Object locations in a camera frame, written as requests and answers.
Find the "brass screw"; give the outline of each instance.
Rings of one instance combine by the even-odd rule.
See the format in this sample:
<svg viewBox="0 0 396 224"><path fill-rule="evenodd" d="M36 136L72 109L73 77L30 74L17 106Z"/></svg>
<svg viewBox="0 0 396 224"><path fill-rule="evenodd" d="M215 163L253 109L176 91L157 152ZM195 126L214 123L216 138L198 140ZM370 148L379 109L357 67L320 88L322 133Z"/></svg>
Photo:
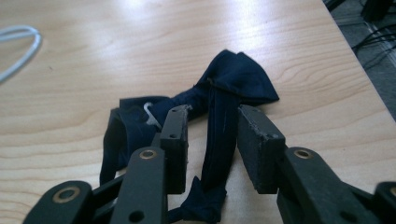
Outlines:
<svg viewBox="0 0 396 224"><path fill-rule="evenodd" d="M65 193L67 191L70 191L71 194L65 195ZM68 202L74 200L75 198L77 198L77 196L79 195L80 192L81 192L81 190L78 187L69 186L69 187L66 187L66 188L61 189L58 192L56 192L53 195L52 200L55 203L68 203Z"/></svg>

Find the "navy fabric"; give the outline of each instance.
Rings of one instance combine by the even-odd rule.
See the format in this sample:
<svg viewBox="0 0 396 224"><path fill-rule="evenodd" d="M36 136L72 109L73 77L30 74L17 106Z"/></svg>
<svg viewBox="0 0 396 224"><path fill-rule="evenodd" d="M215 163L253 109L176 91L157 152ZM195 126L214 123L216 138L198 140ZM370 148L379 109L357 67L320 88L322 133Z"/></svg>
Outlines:
<svg viewBox="0 0 396 224"><path fill-rule="evenodd" d="M169 222L221 220L225 185L232 165L237 135L237 107L277 101L276 91L264 70L246 54L222 51L191 89L173 98L153 96L120 101L113 109L104 139L101 185L114 178L128 164L132 153L150 145L159 131L147 125L143 104L153 103L152 115L164 124L168 111L178 105L190 105L189 120L209 112L202 180L194 178L186 201L169 212Z"/></svg>

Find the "screw hole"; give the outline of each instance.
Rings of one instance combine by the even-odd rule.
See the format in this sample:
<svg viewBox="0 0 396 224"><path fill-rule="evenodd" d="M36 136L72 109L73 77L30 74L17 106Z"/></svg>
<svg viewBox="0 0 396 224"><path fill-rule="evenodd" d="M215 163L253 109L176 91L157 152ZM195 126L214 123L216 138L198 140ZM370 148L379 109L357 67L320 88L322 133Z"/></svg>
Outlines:
<svg viewBox="0 0 396 224"><path fill-rule="evenodd" d="M341 211L340 212L340 216L345 221L348 221L348 222L351 222L351 223L357 223L358 222L358 218L355 215L351 214L351 213L348 213L348 212L345 212L345 211Z"/></svg>
<svg viewBox="0 0 396 224"><path fill-rule="evenodd" d="M145 214L142 211L134 211L129 215L129 220L132 223L138 223L145 218Z"/></svg>
<svg viewBox="0 0 396 224"><path fill-rule="evenodd" d="M66 187L56 192L53 195L52 200L55 203L68 203L70 201L73 201L75 198L77 198L79 193L80 193L80 189L76 186Z"/></svg>
<svg viewBox="0 0 396 224"><path fill-rule="evenodd" d="M314 157L310 152L308 152L307 150L303 150L303 149L295 150L294 155L296 155L297 157L299 157L301 159L311 159L312 157Z"/></svg>

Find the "wood grain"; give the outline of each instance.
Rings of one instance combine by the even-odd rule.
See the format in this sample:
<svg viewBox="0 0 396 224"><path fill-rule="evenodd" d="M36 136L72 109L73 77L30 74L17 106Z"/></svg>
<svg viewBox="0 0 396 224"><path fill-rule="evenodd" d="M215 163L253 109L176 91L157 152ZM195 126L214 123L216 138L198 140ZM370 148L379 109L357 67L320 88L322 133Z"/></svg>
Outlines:
<svg viewBox="0 0 396 224"><path fill-rule="evenodd" d="M119 99L184 91L223 49L266 70L281 100L261 109L289 146L314 149L342 180L370 192L396 179L395 123L319 0L2 1L0 27L15 24L33 25L44 41L0 84L0 223L21 223L66 180L98 187ZM0 69L29 44L1 43ZM188 186L201 172L206 119L189 135ZM257 195L239 154L227 190L221 223L281 222L276 197ZM170 196L169 207L186 196Z"/></svg>

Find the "black plastic part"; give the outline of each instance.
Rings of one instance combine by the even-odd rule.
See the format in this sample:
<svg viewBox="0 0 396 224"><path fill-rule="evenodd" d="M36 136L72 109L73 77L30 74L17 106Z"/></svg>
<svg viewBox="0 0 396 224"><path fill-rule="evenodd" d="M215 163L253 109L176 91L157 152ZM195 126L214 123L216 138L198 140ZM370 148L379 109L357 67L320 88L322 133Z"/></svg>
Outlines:
<svg viewBox="0 0 396 224"><path fill-rule="evenodd" d="M29 212L24 224L89 223L93 209L86 206L92 188L83 181L67 181L49 189Z"/></svg>
<svg viewBox="0 0 396 224"><path fill-rule="evenodd" d="M365 21L380 21L387 15L393 0L367 0L361 16Z"/></svg>
<svg viewBox="0 0 396 224"><path fill-rule="evenodd" d="M304 220L304 211L300 204L288 198L280 190L276 198L277 207L282 215L284 224L301 224Z"/></svg>
<svg viewBox="0 0 396 224"><path fill-rule="evenodd" d="M346 0L325 0L323 1L329 12L335 10L338 6L343 4Z"/></svg>
<svg viewBox="0 0 396 224"><path fill-rule="evenodd" d="M285 151L279 166L292 192L282 185L280 191L295 195L303 211L302 223L379 223L318 153L291 147ZM282 209L280 212L284 221L290 219L287 217L290 212L282 213Z"/></svg>
<svg viewBox="0 0 396 224"><path fill-rule="evenodd" d="M158 147L135 151L120 188L111 224L166 223L165 154Z"/></svg>
<svg viewBox="0 0 396 224"><path fill-rule="evenodd" d="M382 182L376 186L373 209L384 223L396 223L396 182Z"/></svg>
<svg viewBox="0 0 396 224"><path fill-rule="evenodd" d="M169 110L161 132L161 148L166 157L168 194L181 194L186 189L188 153L188 106L180 105Z"/></svg>
<svg viewBox="0 0 396 224"><path fill-rule="evenodd" d="M115 202L118 197L120 187L123 181L123 175L105 183L100 188L94 189L92 194L92 203L96 211L92 217L92 223L108 223L113 213Z"/></svg>
<svg viewBox="0 0 396 224"><path fill-rule="evenodd" d="M237 145L254 188L260 194L277 193L276 159L285 150L285 136L258 108L238 108Z"/></svg>

